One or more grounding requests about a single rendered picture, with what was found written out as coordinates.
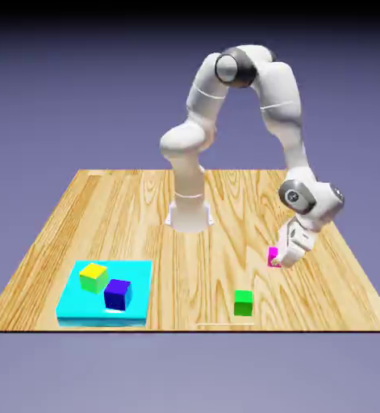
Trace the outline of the small green cube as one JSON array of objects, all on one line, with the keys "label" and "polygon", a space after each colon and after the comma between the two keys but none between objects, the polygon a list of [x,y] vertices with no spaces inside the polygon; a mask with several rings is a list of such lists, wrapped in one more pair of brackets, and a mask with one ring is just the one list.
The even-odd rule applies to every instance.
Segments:
[{"label": "small green cube", "polygon": [[253,292],[236,290],[234,293],[234,316],[251,316],[253,313]]}]

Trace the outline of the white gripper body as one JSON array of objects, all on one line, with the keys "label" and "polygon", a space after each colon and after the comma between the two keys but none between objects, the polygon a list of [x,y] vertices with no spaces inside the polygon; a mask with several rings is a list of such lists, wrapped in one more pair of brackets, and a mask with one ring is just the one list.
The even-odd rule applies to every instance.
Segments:
[{"label": "white gripper body", "polygon": [[313,249],[317,233],[307,224],[301,215],[294,215],[278,230],[276,261],[282,267],[290,268]]}]

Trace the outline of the large cyan box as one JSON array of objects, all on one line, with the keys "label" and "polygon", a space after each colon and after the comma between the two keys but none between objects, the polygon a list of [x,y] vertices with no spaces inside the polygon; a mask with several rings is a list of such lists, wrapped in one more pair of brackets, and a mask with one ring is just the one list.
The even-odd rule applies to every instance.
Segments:
[{"label": "large cyan box", "polygon": [[[79,273],[89,263],[106,266],[109,281],[132,283],[132,300],[125,311],[106,309],[106,288],[99,294],[81,288]],[[147,323],[151,282],[151,261],[76,261],[56,305],[57,321],[62,327],[143,327]]]}]

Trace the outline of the small yellow cube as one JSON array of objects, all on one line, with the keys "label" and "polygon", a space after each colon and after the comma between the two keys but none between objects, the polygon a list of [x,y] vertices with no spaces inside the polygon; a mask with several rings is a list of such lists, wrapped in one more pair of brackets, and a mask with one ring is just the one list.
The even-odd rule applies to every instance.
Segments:
[{"label": "small yellow cube", "polygon": [[99,294],[109,282],[107,267],[89,263],[79,273],[81,288],[93,294]]}]

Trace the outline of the small blue cube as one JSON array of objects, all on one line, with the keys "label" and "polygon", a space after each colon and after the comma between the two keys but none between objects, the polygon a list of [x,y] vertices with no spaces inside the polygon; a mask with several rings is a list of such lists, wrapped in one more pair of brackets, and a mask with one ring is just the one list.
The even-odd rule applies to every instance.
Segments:
[{"label": "small blue cube", "polygon": [[132,300],[130,281],[111,279],[104,290],[106,309],[125,311]]}]

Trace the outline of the small magenta cube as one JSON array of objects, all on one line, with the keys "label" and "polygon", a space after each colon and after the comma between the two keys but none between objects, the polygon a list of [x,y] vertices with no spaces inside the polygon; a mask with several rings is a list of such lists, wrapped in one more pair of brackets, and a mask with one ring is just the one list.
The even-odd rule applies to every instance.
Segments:
[{"label": "small magenta cube", "polygon": [[282,264],[278,259],[278,249],[276,247],[269,247],[267,256],[267,265],[272,268],[281,268]]}]

